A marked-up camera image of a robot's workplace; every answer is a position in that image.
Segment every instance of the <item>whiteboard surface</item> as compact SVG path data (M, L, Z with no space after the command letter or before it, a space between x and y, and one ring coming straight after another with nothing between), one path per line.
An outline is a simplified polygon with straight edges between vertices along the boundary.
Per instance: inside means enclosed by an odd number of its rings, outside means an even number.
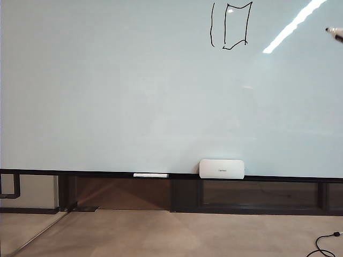
M227 2L2 0L2 168L343 178L343 2L255 0L223 49ZM232 0L244 6L249 1ZM227 12L226 46L247 8Z

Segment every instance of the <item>handwritten mark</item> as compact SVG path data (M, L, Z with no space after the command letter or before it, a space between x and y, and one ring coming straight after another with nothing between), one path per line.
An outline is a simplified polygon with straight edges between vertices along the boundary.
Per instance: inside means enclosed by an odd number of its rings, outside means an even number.
M248 5L249 5L249 12L248 12L248 17L247 17L247 23L245 25L245 37L244 37L244 39L239 41L238 43L235 43L230 48L226 48L225 46L223 46L223 49L225 49L225 50L232 50L236 45L238 45L238 44L240 44L242 42L244 42L244 45L248 44L248 42L247 42L248 22L249 22L250 10L251 10L251 6L252 6L252 2L246 4L245 6L242 6L242 7L237 7L237 6L233 6L233 5L227 4L226 10L225 10L225 19L224 19L224 45L226 44L226 14L227 14L227 9L229 7L236 8L236 9L243 9L243 8L247 7Z
M226 9L225 9L225 19L224 19L224 44L226 44L226 14L227 14L227 9L229 8L229 4L227 4Z
M213 47L215 47L215 46L214 46L214 44L213 44L213 39L212 39L212 28L213 28L213 9L214 9L214 5L215 5L215 3L213 3L213 6L212 6L212 13L211 13L211 30L210 30L211 45L212 45Z

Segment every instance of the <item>beige floor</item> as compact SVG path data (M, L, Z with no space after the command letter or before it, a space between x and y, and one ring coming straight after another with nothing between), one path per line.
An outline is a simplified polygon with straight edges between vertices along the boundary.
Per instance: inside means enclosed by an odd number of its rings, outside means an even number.
M62 215L0 214L0 256L14 252Z
M98 210L69 214L17 256L302 257L337 230L343 217ZM343 253L343 236L321 244Z

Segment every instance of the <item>black cable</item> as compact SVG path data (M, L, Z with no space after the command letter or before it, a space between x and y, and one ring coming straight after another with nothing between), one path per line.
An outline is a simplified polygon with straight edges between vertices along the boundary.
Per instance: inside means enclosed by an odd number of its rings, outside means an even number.
M316 247L317 247L317 250L314 250L312 252L310 252L306 257L309 257L310 255L314 254L314 253L317 253L317 252L320 252L322 255L324 255L325 257L336 257L336 255L333 253L333 252L330 252L329 250L324 250L324 249L321 249L318 245L318 241L321 239L321 238L324 238L324 237L339 237L340 235L342 234L342 232L335 232L331 235L326 235L326 236L320 236L316 239Z
M330 251L328 251L328 250L323 250L323 249L321 249L321 250L314 250L314 251L310 252L308 255L306 255L306 257L309 257L310 255L312 255L312 254L314 254L314 253L316 253L316 252L321 252L321 253L324 254L324 255L325 255L324 252L326 252L326 253L332 254L332 257L336 257L336 255L335 255L333 252L330 252Z

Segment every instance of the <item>marker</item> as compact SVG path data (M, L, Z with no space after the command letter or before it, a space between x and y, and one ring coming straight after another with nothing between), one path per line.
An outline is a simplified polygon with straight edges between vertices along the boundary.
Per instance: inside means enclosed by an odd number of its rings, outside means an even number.
M328 33L330 33L334 39L343 43L343 28L326 28L325 29Z

